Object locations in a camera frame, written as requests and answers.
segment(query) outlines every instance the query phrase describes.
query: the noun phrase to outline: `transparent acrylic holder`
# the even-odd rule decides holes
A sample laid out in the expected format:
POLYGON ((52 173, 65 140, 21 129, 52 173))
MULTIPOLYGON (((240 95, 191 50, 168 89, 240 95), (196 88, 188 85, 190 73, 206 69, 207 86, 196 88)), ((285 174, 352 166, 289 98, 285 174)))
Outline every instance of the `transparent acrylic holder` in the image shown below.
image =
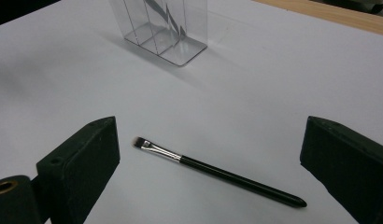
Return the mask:
POLYGON ((123 37, 182 66, 206 49, 207 0, 109 0, 123 37))

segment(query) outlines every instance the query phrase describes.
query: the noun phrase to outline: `white table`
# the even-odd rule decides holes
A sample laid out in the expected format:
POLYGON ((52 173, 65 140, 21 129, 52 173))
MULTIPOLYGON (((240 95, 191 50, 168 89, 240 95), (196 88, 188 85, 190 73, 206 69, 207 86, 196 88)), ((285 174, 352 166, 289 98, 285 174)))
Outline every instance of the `white table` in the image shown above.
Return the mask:
POLYGON ((110 5, 63 0, 0 26, 0 179, 116 116, 121 164, 86 223, 355 224, 304 167, 309 115, 383 145, 383 36, 209 0, 208 49, 177 68, 121 38, 110 5), (131 146, 149 140, 300 196, 295 209, 131 146))

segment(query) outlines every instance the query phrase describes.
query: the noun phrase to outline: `clear plastic container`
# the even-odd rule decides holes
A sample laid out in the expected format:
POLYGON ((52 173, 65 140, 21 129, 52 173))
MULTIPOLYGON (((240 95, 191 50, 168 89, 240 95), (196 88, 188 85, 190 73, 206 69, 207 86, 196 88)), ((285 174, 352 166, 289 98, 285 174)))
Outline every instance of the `clear plastic container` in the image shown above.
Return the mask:
POLYGON ((124 39, 178 66, 207 47, 206 0, 109 0, 124 39))

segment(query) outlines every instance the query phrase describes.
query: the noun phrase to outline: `brush ferrule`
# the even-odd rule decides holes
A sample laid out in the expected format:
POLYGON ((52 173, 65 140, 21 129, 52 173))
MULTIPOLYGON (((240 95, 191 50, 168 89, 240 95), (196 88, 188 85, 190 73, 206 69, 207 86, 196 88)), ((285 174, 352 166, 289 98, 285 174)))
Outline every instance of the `brush ferrule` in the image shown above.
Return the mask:
POLYGON ((160 155, 162 157, 166 157, 167 159, 177 161, 177 162, 179 162, 180 158, 182 157, 182 155, 177 154, 176 152, 173 152, 163 147, 159 147, 147 140, 145 140, 141 148, 146 151, 152 152, 154 154, 160 155))

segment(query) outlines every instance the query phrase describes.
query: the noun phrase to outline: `wooden strip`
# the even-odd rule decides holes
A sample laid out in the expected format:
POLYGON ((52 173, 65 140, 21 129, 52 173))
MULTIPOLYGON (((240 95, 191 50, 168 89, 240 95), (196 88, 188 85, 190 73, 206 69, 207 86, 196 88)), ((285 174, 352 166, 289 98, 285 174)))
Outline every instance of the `wooden strip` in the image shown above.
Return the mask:
POLYGON ((254 1, 383 35, 383 17, 380 16, 329 6, 309 0, 254 1))

